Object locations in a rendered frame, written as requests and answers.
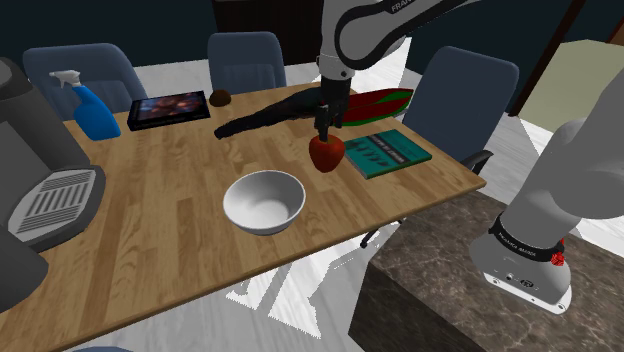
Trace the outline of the red apple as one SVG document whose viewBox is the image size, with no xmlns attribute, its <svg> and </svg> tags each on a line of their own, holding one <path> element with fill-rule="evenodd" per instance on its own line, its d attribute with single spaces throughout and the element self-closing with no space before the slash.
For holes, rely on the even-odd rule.
<svg viewBox="0 0 624 352">
<path fill-rule="evenodd" d="M 322 173 L 331 172 L 341 162 L 345 153 L 344 142 L 329 134 L 326 142 L 318 136 L 313 137 L 309 142 L 309 155 L 316 167 Z"/>
</svg>

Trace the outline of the red green oval board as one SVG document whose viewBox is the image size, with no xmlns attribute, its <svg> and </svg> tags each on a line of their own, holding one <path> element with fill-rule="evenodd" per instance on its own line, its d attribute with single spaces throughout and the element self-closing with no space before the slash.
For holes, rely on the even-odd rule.
<svg viewBox="0 0 624 352">
<path fill-rule="evenodd" d="M 413 93 L 413 89 L 388 88 L 352 94 L 349 96 L 342 126 L 359 126 L 395 117 L 407 108 Z"/>
</svg>

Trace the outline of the teal book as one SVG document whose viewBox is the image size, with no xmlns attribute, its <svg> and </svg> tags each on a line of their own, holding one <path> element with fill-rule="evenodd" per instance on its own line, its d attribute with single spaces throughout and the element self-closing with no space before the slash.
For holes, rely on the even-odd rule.
<svg viewBox="0 0 624 352">
<path fill-rule="evenodd" d="M 365 179 L 426 162 L 432 155 L 396 129 L 345 142 L 345 157 Z"/>
</svg>

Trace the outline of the blue chair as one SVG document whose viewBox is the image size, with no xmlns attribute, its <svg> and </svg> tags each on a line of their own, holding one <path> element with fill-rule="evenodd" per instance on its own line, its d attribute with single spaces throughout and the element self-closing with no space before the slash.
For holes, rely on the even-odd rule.
<svg viewBox="0 0 624 352">
<path fill-rule="evenodd" d="M 519 70 L 501 59 L 446 46 L 429 61 L 401 121 L 379 120 L 356 133 L 396 130 L 427 151 L 419 165 L 364 179 L 350 160 L 338 170 L 338 187 L 310 196 L 307 220 L 344 217 L 338 233 L 317 239 L 318 249 L 431 208 L 486 182 L 471 167 L 486 157 L 485 145 L 513 95 Z"/>
<path fill-rule="evenodd" d="M 23 54 L 25 72 L 57 115 L 71 120 L 80 104 L 69 84 L 50 74 L 75 70 L 80 82 L 101 99 L 113 113 L 128 111 L 146 91 L 124 52 L 109 43 L 31 48 Z"/>
<path fill-rule="evenodd" d="M 213 91 L 234 95 L 287 85 L 281 46 L 272 32 L 214 33 L 207 56 Z"/>
</svg>

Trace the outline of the white bowl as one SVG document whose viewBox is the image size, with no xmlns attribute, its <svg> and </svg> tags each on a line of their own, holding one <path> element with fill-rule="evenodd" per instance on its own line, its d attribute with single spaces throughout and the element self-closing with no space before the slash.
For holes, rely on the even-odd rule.
<svg viewBox="0 0 624 352">
<path fill-rule="evenodd" d="M 279 170 L 261 170 L 235 181 L 223 197 L 227 218 L 241 230 L 260 236 L 289 227 L 306 201 L 303 184 Z"/>
</svg>

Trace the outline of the black tablet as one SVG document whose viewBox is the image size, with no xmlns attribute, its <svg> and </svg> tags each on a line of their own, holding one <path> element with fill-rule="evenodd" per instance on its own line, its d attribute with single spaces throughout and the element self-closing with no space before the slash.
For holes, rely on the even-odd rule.
<svg viewBox="0 0 624 352">
<path fill-rule="evenodd" d="M 138 131 L 210 117 L 203 91 L 179 93 L 132 102 L 127 125 Z"/>
</svg>

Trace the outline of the wooden table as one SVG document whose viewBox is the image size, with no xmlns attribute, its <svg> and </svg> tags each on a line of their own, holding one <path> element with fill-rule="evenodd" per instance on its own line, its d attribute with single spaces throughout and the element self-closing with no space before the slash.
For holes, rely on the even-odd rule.
<svg viewBox="0 0 624 352">
<path fill-rule="evenodd" d="M 206 119 L 102 142 L 68 122 L 105 172 L 104 197 L 83 233 L 45 252 L 40 287 L 0 314 L 0 352 L 60 352 L 484 186 L 429 142 L 428 162 L 373 179 L 348 161 L 321 173 L 308 154 L 309 120 L 215 137 L 293 93 L 238 94 Z M 233 182 L 265 169 L 299 179 L 306 202 L 286 230 L 255 236 L 222 203 Z"/>
</svg>

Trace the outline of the dark marble robot stand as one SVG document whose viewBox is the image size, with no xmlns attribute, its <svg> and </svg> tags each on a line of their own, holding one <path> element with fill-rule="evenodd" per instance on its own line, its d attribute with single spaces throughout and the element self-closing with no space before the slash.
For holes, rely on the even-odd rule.
<svg viewBox="0 0 624 352">
<path fill-rule="evenodd" d="M 561 315 L 486 282 L 469 245 L 504 207 L 471 192 L 408 217 L 369 261 L 353 340 L 365 352 L 624 352 L 624 258 L 567 236 Z"/>
</svg>

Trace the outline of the blue spray bottle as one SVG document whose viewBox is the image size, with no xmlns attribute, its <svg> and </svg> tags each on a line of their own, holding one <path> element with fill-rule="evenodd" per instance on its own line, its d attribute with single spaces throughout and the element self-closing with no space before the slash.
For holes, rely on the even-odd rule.
<svg viewBox="0 0 624 352">
<path fill-rule="evenodd" d="M 92 141 L 102 141 L 121 135 L 120 127 L 109 108 L 80 82 L 79 71 L 53 71 L 49 73 L 49 76 L 57 78 L 61 88 L 69 84 L 80 99 L 81 103 L 74 110 L 73 117 L 87 137 Z"/>
</svg>

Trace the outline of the dark grey coffee machine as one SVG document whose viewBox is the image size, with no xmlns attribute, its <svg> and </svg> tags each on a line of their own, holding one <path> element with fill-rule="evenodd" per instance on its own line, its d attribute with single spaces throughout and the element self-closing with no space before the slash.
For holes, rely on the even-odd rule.
<svg viewBox="0 0 624 352">
<path fill-rule="evenodd" d="M 40 91 L 0 57 L 0 313 L 44 281 L 42 252 L 89 226 L 105 185 Z"/>
</svg>

